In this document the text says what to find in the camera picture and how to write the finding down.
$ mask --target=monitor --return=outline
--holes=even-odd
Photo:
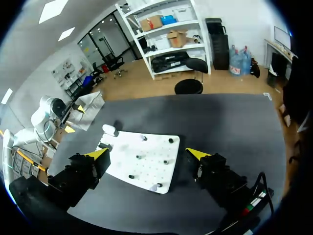
[[[287,49],[291,49],[290,35],[280,28],[274,26],[275,40],[280,42]]]

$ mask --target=black cabinet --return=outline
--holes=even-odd
[[[206,19],[213,53],[213,66],[216,70],[228,70],[229,45],[226,28],[219,18]]]

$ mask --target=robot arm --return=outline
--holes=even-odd
[[[56,130],[55,125],[51,124],[50,120],[61,117],[64,109],[66,109],[66,105],[60,99],[44,96],[40,100],[38,110],[31,117],[33,128],[25,128],[15,135],[9,130],[4,132],[2,165],[4,183],[7,190],[9,184],[14,180],[12,148],[35,142],[49,142]]]

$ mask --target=black stool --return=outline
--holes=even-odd
[[[182,80],[175,86],[175,94],[202,94],[203,74],[208,73],[208,66],[204,60],[190,58],[186,60],[186,66],[194,71],[202,73],[201,82],[195,79]]]

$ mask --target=black table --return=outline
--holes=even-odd
[[[220,153],[248,186],[264,171],[282,196],[286,173],[285,144],[277,113],[262,95],[202,94],[107,101],[88,131],[67,135],[53,157],[55,175],[75,153],[95,150],[102,125],[118,130],[180,136],[180,151],[170,191],[158,195],[105,174],[68,213],[89,223],[119,231],[203,235],[216,229],[225,215],[206,190],[200,190],[187,170],[185,147]],[[269,215],[269,207],[262,218]]]

